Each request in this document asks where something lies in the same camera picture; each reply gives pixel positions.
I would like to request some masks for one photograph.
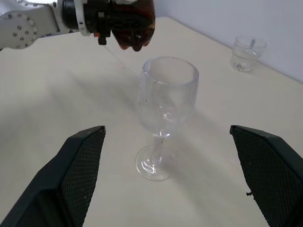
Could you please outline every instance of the brown bottle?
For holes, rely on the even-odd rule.
[[[142,29],[116,30],[113,31],[113,34],[123,50],[132,47],[134,51],[140,51],[142,46],[149,44],[155,30],[155,8],[153,0],[130,0],[130,2],[134,1],[133,3],[127,1],[128,0],[116,0],[113,3],[113,10],[143,16],[151,20],[152,24]]]

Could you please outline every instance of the glass base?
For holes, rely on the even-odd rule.
[[[171,177],[176,168],[176,158],[173,149],[163,147],[161,157],[152,161],[154,146],[148,146],[139,151],[136,157],[138,172],[150,181],[165,181]]]
[[[231,59],[231,66],[240,72],[248,72],[250,71],[251,65],[254,60],[245,59],[238,57],[237,55],[233,55]]]

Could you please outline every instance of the white wall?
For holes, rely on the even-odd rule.
[[[168,16],[232,46],[238,35],[267,42],[266,65],[303,82],[303,0],[154,0]]]

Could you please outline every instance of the white table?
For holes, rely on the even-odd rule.
[[[229,48],[169,18],[157,19],[141,52],[106,47],[80,34],[39,39],[0,52],[0,221],[66,138],[105,125],[96,189],[86,227],[265,227],[246,196],[231,124],[284,138],[301,156],[303,89],[261,64],[250,73],[229,66]],[[177,174],[142,178],[135,156],[152,137],[136,118],[138,76],[155,56],[186,59],[200,71],[197,112],[177,138]]]

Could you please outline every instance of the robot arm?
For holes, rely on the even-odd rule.
[[[23,49],[37,38],[76,31],[98,34],[98,43],[106,45],[111,31],[144,30],[154,23],[112,6],[109,0],[0,0],[0,50]]]

